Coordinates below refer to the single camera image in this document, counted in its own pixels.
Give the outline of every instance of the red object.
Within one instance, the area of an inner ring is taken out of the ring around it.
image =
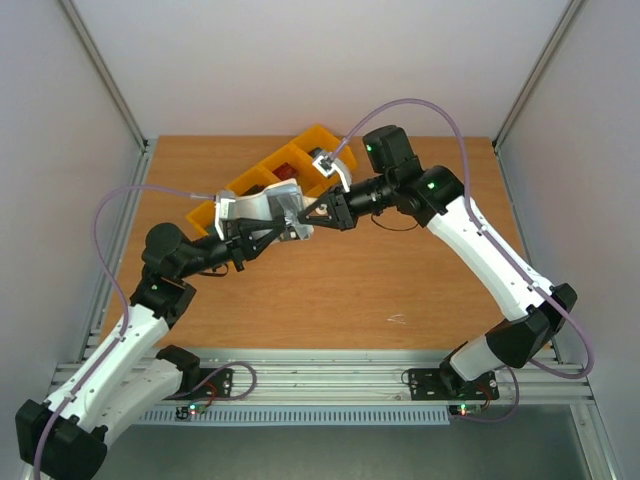
[[[298,171],[288,163],[283,163],[273,171],[273,174],[280,180],[289,180],[290,178],[298,178]]]

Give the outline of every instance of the white vent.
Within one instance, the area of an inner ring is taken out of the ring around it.
[[[175,407],[158,406],[145,413],[138,424],[208,427],[276,425],[448,425],[446,407],[405,406],[234,406],[214,405],[187,420],[176,417]]]

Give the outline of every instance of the wooden table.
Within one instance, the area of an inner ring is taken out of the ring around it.
[[[274,152],[285,137],[161,137],[147,183],[214,193]],[[412,138],[424,166],[445,165],[462,178],[452,138]],[[520,251],[498,163],[487,138],[469,138],[473,195],[483,213]],[[354,181],[373,175],[362,143]],[[124,255],[127,295],[140,280],[149,229],[174,222],[194,236],[185,215],[197,203],[145,192]],[[388,210],[379,221],[411,226]],[[190,277],[197,290],[187,313],[159,345],[238,348],[450,349],[502,320],[466,265],[426,230],[390,232],[362,218],[355,230],[316,228],[313,238],[269,247],[244,272]],[[106,331],[121,314],[113,301]]]

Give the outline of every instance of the black cable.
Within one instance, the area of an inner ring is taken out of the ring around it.
[[[389,228],[389,227],[385,227],[384,225],[378,223],[378,221],[374,218],[374,213],[371,214],[371,221],[377,225],[378,227],[384,229],[384,230],[389,230],[390,232],[408,232],[409,230],[413,230],[414,228],[416,228],[419,223],[416,222],[416,224],[413,227],[409,227],[409,228]]]
[[[407,375],[409,373],[409,370],[405,370],[404,372],[402,372],[402,375],[400,375],[400,381],[405,384],[407,387],[410,387],[411,384],[409,382],[405,382],[404,381],[404,376]]]
[[[224,266],[226,269],[224,273],[217,273],[214,269],[211,269],[210,272],[198,272],[198,275],[202,275],[203,277],[218,277],[218,278],[226,277],[227,274],[229,273],[229,264],[225,263]]]

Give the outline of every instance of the orange tray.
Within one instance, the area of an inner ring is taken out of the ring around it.
[[[332,152],[338,147],[340,140],[329,133],[322,125],[315,125],[309,130],[269,155],[256,166],[240,175],[225,190],[231,190],[236,195],[250,195],[258,193],[264,187],[286,180],[283,175],[295,174],[302,193],[307,197],[318,197],[329,187],[338,183],[340,178],[334,175],[325,178],[311,164],[313,157],[310,152],[321,148]],[[340,153],[340,160],[353,172],[358,163],[349,147]],[[193,225],[200,235],[208,235],[213,224],[215,203],[211,200],[198,205],[187,215],[187,221]]]

